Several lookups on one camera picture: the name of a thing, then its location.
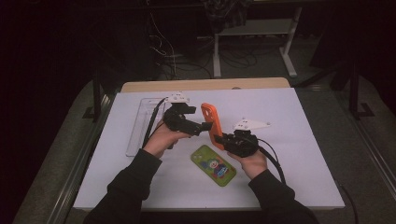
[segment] black jacket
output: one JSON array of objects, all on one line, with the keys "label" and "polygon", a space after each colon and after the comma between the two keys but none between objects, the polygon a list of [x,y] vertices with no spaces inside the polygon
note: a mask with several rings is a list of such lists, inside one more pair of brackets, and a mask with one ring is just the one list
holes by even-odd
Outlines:
[{"label": "black jacket", "polygon": [[[134,157],[108,185],[107,194],[86,216],[84,223],[139,223],[142,201],[161,161],[144,150]],[[265,223],[318,223],[313,213],[294,200],[294,191],[278,181],[269,170],[248,184],[257,196]]]}]

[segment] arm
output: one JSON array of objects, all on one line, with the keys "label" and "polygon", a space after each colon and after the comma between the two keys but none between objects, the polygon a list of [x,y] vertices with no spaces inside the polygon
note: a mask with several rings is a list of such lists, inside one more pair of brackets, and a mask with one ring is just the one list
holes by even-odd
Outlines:
[{"label": "arm", "polygon": [[107,186],[107,194],[86,216],[84,223],[139,223],[142,201],[149,196],[152,177],[161,165],[160,157],[186,133],[170,131],[159,123],[132,163]]},{"label": "arm", "polygon": [[294,200],[294,190],[271,174],[266,158],[259,150],[246,158],[228,154],[241,162],[242,169],[251,179],[248,185],[259,200],[268,223],[318,224],[312,211]]}]

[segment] wire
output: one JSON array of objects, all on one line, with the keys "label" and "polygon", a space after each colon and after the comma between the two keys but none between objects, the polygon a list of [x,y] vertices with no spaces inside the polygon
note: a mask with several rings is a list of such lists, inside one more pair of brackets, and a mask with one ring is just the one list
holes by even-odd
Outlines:
[{"label": "wire", "polygon": [[280,166],[280,163],[277,161],[277,159],[275,160],[274,157],[273,157],[270,153],[268,153],[267,150],[265,150],[265,148],[263,148],[263,147],[257,145],[256,143],[250,141],[250,140],[247,139],[246,137],[238,136],[238,138],[240,138],[240,139],[242,139],[242,140],[244,140],[244,141],[250,143],[250,144],[253,145],[254,147],[258,147],[259,150],[260,150],[260,152],[261,152],[262,154],[264,154],[264,156],[265,156],[268,160],[270,160],[270,162],[271,162],[271,163],[275,166],[275,168],[277,169],[277,172],[279,173],[280,181],[281,181],[283,184],[286,185],[285,175],[283,174],[282,167]]},{"label": "wire", "polygon": [[[204,64],[202,65],[202,67],[206,67],[206,66],[209,64],[210,60],[212,59],[213,50],[211,49],[211,50],[209,50],[209,51],[206,52],[206,53],[207,53],[208,57],[207,57],[207,59],[205,60],[205,62],[204,62]],[[188,59],[187,57],[184,57],[184,56],[183,56],[182,58],[185,59],[185,61],[178,61],[177,63],[194,63],[194,61]]]},{"label": "wire", "polygon": [[145,147],[146,143],[149,140],[152,125],[154,124],[154,120],[157,117],[158,110],[160,109],[160,105],[163,103],[163,101],[165,101],[166,98],[167,97],[161,99],[161,101],[155,106],[154,110],[152,111],[151,119],[149,120],[149,123],[148,123],[148,129],[146,130],[145,140],[143,141],[142,148]]},{"label": "wire", "polygon": [[166,80],[169,80],[170,78],[168,77],[168,72],[163,70],[163,66],[161,64],[159,64],[161,71],[163,72],[163,74],[165,75]]},{"label": "wire", "polygon": [[262,140],[262,139],[260,139],[260,138],[258,138],[258,140],[259,141],[262,141],[262,142],[264,142],[269,148],[271,148],[271,150],[274,152],[274,155],[275,155],[275,158],[276,158],[276,161],[277,162],[279,162],[279,160],[277,159],[277,155],[276,155],[276,152],[274,151],[274,148],[273,147],[271,147],[271,145],[269,145],[267,142],[265,142],[264,140]]},{"label": "wire", "polygon": [[150,48],[151,48],[151,49],[154,49],[155,51],[157,51],[157,53],[161,54],[162,56],[165,56],[165,55],[166,55],[166,52],[165,52],[164,50],[156,49],[156,48],[154,48],[154,47],[150,47]]},{"label": "wire", "polygon": [[161,31],[158,29],[157,24],[155,23],[154,17],[152,16],[152,13],[149,13],[151,20],[152,20],[152,24],[154,25],[155,29],[157,30],[158,34],[160,34],[160,36],[166,41],[166,43],[168,43],[169,47],[172,50],[172,55],[173,55],[173,63],[174,63],[174,75],[176,76],[176,59],[175,59],[175,51],[174,48],[172,46],[172,44],[165,38],[165,36],[163,36],[163,34],[161,33]]},{"label": "wire", "polygon": [[148,139],[150,139],[150,137],[155,133],[155,131],[157,131],[161,126],[163,126],[165,124],[165,122],[161,123],[160,125],[158,125],[157,128],[154,129],[154,131],[152,131],[151,135],[149,136]]},{"label": "wire", "polygon": [[169,63],[164,63],[163,65],[166,65],[166,66],[168,66],[169,68],[170,68],[170,70],[171,70],[171,73],[169,74],[170,75],[170,79],[168,79],[168,77],[166,76],[166,79],[168,79],[168,80],[174,80],[174,78],[176,78],[177,80],[181,80],[181,78],[178,76],[178,75],[176,75],[176,73],[174,72],[174,67],[171,65],[171,64],[169,64]]},{"label": "wire", "polygon": [[334,179],[334,181],[338,185],[338,187],[340,187],[340,189],[342,189],[344,191],[344,193],[346,194],[347,198],[349,199],[350,204],[352,205],[353,216],[355,218],[355,224],[359,224],[358,209],[356,208],[355,202],[353,202],[353,199],[350,196],[350,194],[347,191],[347,189],[342,184],[338,183],[338,181],[336,179]]},{"label": "wire", "polygon": [[177,67],[177,69],[179,69],[179,70],[183,70],[183,71],[196,71],[196,70],[199,70],[199,69],[203,69],[204,71],[206,71],[207,72],[207,74],[209,75],[209,79],[212,79],[213,77],[212,77],[212,74],[209,72],[209,70],[207,70],[205,67],[203,67],[203,66],[201,66],[201,65],[199,65],[199,64],[194,64],[194,63],[179,63],[179,64],[188,64],[188,65],[192,65],[192,66],[197,66],[198,68],[197,69],[185,69],[185,68],[180,68],[180,67]]},{"label": "wire", "polygon": [[265,52],[260,52],[260,53],[255,53],[258,49],[260,49],[263,45],[264,41],[261,41],[258,45],[253,46],[251,49],[248,50],[232,50],[233,47],[237,47],[236,45],[230,45],[230,44],[225,44],[222,45],[222,53],[219,53],[220,58],[230,65],[231,67],[235,68],[248,68],[250,66],[256,65],[258,60],[256,56],[260,55],[265,55],[271,52],[274,52],[276,49],[278,49],[280,46],[284,44],[284,41],[282,41],[279,44],[275,44],[273,47],[271,47],[269,50]]},{"label": "wire", "polygon": [[152,35],[153,37],[157,37],[158,38],[158,40],[160,41],[160,48],[163,46],[163,41],[160,39],[160,37],[159,36],[157,36],[157,35]]}]

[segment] phone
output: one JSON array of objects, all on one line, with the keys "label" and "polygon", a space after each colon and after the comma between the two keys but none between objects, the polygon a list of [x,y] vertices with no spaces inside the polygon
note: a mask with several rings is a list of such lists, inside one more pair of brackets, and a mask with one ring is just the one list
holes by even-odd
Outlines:
[{"label": "phone", "polygon": [[209,131],[210,141],[215,147],[218,147],[221,150],[224,150],[224,145],[217,143],[215,140],[215,135],[222,137],[222,131],[218,116],[218,111],[213,105],[208,103],[201,104],[202,113],[204,115],[206,122],[212,122],[212,129]]},{"label": "phone", "polygon": [[194,151],[191,160],[221,187],[225,187],[236,175],[235,168],[207,145]]}]

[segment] table leg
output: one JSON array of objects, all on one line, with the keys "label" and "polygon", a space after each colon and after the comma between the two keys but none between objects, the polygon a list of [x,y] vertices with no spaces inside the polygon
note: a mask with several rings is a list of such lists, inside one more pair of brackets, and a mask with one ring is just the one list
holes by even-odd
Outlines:
[{"label": "table leg", "polygon": [[290,77],[297,77],[297,73],[296,73],[293,63],[291,62],[290,57],[289,57],[289,50],[290,50],[290,46],[291,46],[291,41],[293,40],[294,34],[296,32],[296,28],[297,28],[298,20],[300,19],[301,11],[302,11],[302,8],[297,7],[297,9],[294,13],[293,21],[290,24],[290,28],[289,28],[289,32],[288,32],[288,40],[286,41],[286,44],[283,47],[279,48],[280,54],[282,55],[283,62],[285,63],[286,68],[288,69]]},{"label": "table leg", "polygon": [[219,57],[219,35],[215,35],[215,52],[213,54],[213,77],[221,77],[220,57]]}]

